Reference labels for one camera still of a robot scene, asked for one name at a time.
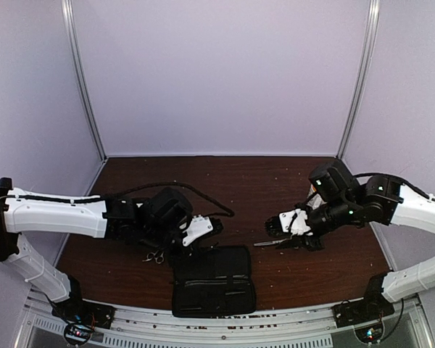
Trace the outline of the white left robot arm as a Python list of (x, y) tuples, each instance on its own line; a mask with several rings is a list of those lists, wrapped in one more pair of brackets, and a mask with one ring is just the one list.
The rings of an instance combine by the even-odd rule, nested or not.
[(0, 262), (39, 288), (56, 307), (75, 322), (84, 321), (90, 307), (72, 276), (50, 265), (25, 238), (26, 232), (70, 233), (94, 239), (122, 240), (163, 252), (193, 257), (201, 240), (219, 234), (221, 221), (194, 215), (190, 201), (168, 184), (151, 198), (128, 194), (55, 196), (14, 187), (0, 179)]

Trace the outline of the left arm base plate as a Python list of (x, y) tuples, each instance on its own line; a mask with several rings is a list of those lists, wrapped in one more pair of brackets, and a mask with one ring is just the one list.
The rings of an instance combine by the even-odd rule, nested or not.
[(52, 302), (52, 315), (62, 319), (65, 341), (75, 347), (84, 345), (95, 334), (97, 328), (110, 329), (115, 316), (115, 308), (85, 300)]

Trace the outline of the silver scissors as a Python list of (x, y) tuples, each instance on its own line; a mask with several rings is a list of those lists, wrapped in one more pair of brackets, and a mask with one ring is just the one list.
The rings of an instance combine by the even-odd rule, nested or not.
[(288, 239), (280, 239), (280, 240), (272, 240), (272, 241), (263, 241), (263, 242), (257, 242), (253, 243), (254, 247), (269, 247), (269, 246), (275, 246), (282, 244), (283, 242), (287, 241)]
[(161, 265), (164, 261), (164, 252), (162, 250), (157, 250), (155, 252), (149, 252), (142, 262), (152, 262), (155, 261), (158, 265)]

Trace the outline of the black zip tool case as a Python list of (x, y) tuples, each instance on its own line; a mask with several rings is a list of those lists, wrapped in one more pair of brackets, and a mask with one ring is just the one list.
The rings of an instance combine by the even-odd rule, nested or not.
[(173, 262), (172, 313), (177, 318), (251, 314), (257, 296), (246, 246), (221, 246)]

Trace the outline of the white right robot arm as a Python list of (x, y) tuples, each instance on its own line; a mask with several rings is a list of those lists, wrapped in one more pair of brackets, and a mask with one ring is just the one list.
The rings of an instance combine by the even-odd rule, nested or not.
[[(362, 228), (374, 222), (417, 228), (435, 234), (435, 196), (404, 178), (385, 173), (352, 174), (335, 159), (316, 167), (309, 175), (310, 193), (287, 212), (269, 218), (265, 230), (279, 249), (323, 249), (323, 235), (344, 226)], [(389, 271), (370, 279), (357, 304), (357, 314), (372, 320), (385, 308), (412, 294), (435, 287), (435, 256), (401, 271)]]

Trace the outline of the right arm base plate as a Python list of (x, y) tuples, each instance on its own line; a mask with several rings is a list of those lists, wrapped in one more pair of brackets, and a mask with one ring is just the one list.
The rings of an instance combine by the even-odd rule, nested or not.
[(337, 328), (352, 326), (359, 342), (372, 345), (386, 337), (384, 318), (394, 314), (394, 305), (384, 299), (345, 300), (332, 312)]

